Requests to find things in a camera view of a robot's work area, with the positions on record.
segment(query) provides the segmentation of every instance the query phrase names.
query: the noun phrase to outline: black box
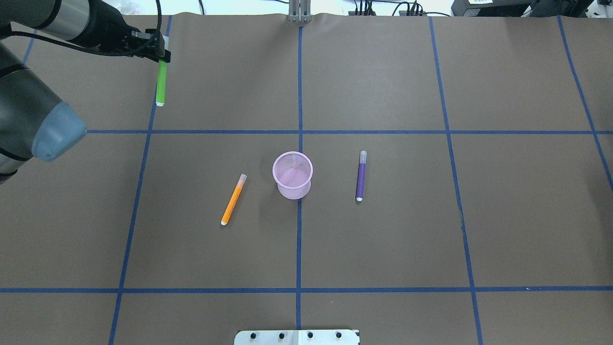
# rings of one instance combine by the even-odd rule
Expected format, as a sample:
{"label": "black box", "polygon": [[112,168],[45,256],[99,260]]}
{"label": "black box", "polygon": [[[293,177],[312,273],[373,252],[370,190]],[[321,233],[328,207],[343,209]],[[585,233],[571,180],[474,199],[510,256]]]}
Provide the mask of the black box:
{"label": "black box", "polygon": [[451,11],[456,17],[521,17],[529,5],[530,0],[454,0]]}

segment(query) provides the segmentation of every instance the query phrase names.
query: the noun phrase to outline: green marker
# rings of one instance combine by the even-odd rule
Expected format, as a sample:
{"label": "green marker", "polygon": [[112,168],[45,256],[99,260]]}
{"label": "green marker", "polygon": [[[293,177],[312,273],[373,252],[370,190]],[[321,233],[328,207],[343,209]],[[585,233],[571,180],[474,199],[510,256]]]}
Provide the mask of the green marker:
{"label": "green marker", "polygon": [[166,101],[166,69],[167,63],[159,60],[158,62],[158,87],[155,94],[155,105],[163,107]]}

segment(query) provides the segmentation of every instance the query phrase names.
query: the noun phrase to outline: silver metal hinge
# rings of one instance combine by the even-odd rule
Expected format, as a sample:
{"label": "silver metal hinge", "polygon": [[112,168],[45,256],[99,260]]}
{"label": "silver metal hinge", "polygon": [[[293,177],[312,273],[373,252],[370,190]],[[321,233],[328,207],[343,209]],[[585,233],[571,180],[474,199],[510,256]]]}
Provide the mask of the silver metal hinge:
{"label": "silver metal hinge", "polygon": [[288,19],[294,23],[311,21],[311,0],[289,0]]}

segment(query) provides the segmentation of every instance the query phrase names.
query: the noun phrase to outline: orange marker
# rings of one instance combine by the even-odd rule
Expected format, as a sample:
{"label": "orange marker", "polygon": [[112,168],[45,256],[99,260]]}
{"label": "orange marker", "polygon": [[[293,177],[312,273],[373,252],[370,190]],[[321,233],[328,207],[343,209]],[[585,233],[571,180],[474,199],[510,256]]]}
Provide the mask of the orange marker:
{"label": "orange marker", "polygon": [[226,211],[224,212],[224,216],[221,217],[221,225],[227,225],[230,221],[230,216],[232,215],[232,211],[234,211],[234,206],[236,206],[236,202],[238,201],[238,196],[240,192],[243,190],[243,185],[245,184],[245,180],[247,180],[247,175],[241,174],[238,179],[238,183],[236,184],[236,188],[234,188],[234,193],[232,193],[232,197],[230,198],[230,202],[228,203],[228,207],[226,207]]}

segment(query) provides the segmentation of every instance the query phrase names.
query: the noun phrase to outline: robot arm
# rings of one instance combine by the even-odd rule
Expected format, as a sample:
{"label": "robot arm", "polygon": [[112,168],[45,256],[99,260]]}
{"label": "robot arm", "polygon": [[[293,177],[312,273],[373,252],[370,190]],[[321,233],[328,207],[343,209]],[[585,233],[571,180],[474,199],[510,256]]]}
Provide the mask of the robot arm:
{"label": "robot arm", "polygon": [[[170,62],[158,27],[141,32],[102,0],[0,0],[0,39],[36,35],[11,31],[10,23],[107,56],[139,56]],[[53,41],[46,37],[36,38]],[[0,43],[0,184],[32,157],[52,161],[87,133],[81,118]]]}

